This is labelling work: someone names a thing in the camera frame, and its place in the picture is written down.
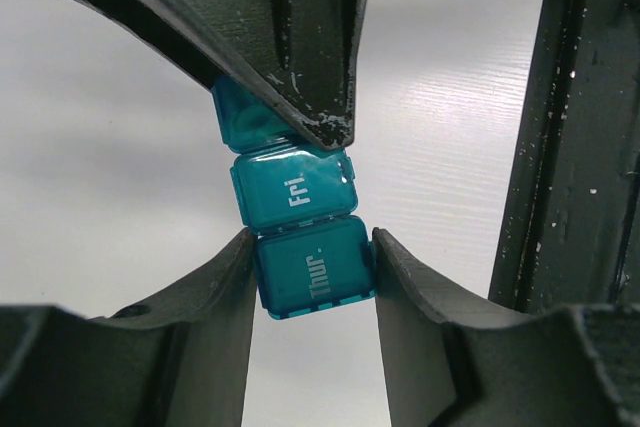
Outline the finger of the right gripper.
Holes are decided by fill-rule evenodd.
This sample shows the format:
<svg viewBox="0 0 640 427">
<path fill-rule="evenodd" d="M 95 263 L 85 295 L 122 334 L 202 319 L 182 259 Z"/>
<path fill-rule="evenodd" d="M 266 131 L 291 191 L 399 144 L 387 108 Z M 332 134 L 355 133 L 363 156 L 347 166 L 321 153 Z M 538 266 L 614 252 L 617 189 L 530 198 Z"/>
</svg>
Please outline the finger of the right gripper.
<svg viewBox="0 0 640 427">
<path fill-rule="evenodd" d="M 324 150 L 353 143 L 367 0 L 75 0 L 201 86 L 228 75 Z"/>
</svg>

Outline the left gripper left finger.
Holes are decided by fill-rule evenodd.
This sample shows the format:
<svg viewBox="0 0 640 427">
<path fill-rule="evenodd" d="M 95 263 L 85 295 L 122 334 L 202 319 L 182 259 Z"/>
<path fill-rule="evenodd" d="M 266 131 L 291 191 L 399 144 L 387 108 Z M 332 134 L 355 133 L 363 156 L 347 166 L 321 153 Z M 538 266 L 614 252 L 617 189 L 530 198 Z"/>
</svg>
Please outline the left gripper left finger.
<svg viewBox="0 0 640 427">
<path fill-rule="evenodd" d="M 5 426 L 238 426 L 256 297 L 254 236 L 111 317 L 1 309 Z"/>
</svg>

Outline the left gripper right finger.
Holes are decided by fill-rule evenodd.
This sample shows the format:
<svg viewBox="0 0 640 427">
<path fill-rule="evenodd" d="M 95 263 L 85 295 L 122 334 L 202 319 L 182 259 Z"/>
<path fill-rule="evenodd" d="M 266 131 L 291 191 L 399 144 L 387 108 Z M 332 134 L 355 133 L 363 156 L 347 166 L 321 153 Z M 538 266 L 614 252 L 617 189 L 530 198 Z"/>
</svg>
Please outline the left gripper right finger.
<svg viewBox="0 0 640 427">
<path fill-rule="evenodd" d="M 639 309 L 502 307 L 373 232 L 376 313 L 395 426 L 635 426 Z"/>
</svg>

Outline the teal weekly pill organizer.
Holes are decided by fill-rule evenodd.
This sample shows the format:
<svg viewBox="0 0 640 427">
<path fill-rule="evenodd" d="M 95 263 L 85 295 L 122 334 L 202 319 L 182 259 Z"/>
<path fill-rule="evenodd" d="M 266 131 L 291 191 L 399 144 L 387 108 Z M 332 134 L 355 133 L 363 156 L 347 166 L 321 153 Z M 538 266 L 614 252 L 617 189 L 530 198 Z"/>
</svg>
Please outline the teal weekly pill organizer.
<svg viewBox="0 0 640 427">
<path fill-rule="evenodd" d="M 343 150 L 299 137 L 229 76 L 211 89 L 263 308 L 284 320 L 374 297 L 375 260 Z"/>
</svg>

